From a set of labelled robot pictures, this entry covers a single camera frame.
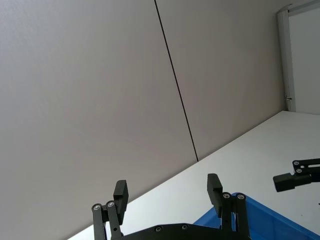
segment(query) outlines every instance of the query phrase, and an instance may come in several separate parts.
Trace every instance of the screw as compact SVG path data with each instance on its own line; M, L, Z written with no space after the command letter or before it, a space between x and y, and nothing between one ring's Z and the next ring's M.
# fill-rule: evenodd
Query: screw
M98 209L100 209L100 205L99 204L94 205L93 210L98 210Z
M157 227L155 228L155 231L156 231L157 233L161 232L161 231L162 231L162 227L161 227L161 226L157 226Z
M115 205L115 203L113 201L110 201L110 202L107 203L107 206L109 208L113 207L114 205Z
M245 199L245 196L243 196L242 194L239 194L238 199Z

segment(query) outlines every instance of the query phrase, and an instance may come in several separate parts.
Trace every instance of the white tabletop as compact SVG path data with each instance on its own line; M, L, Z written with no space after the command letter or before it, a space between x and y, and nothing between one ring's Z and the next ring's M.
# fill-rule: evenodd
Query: white tabletop
M223 191L242 192L320 235L320 183L284 192L273 183L273 176L293 173L293 160L312 158L320 158L320 115L282 111L130 202L121 231L195 222L212 208L207 174L216 173ZM70 240L94 240L93 226Z

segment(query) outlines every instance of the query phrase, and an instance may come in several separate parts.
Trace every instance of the blue plastic container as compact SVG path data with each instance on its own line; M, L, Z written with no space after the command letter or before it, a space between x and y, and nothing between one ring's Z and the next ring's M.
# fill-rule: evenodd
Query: blue plastic container
M248 196L246 197L246 210L250 237L252 240L320 240L319 235L298 225ZM194 224L219 228L220 221L215 209L211 208Z

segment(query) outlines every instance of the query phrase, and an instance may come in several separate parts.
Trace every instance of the blue bin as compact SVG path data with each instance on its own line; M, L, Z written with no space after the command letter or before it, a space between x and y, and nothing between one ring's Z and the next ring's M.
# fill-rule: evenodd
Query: blue bin
M246 197L246 211L252 240L320 240L319 235L248 196ZM220 222L215 209L211 208L194 224L219 228Z

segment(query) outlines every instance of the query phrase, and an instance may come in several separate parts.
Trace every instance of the gray wall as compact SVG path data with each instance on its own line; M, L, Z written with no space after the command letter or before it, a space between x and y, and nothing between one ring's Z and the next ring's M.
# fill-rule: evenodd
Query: gray wall
M0 8L0 238L64 239L196 162L153 1Z
M289 0L157 0L200 159L285 107L275 13Z

